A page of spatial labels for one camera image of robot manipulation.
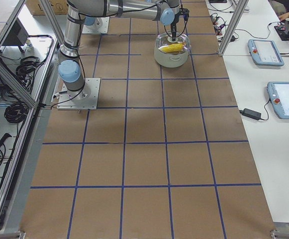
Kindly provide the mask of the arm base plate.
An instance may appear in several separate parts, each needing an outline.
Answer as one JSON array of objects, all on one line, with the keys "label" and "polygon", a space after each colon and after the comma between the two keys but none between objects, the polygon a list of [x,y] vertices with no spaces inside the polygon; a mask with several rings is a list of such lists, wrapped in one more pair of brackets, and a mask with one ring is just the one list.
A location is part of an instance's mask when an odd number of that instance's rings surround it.
[{"label": "arm base plate", "polygon": [[68,91],[63,83],[62,91],[66,91],[66,93],[60,95],[59,104],[56,107],[59,110],[96,110],[99,88],[100,78],[86,78],[81,92]]},{"label": "arm base plate", "polygon": [[82,34],[107,34],[109,17],[86,16]]}]

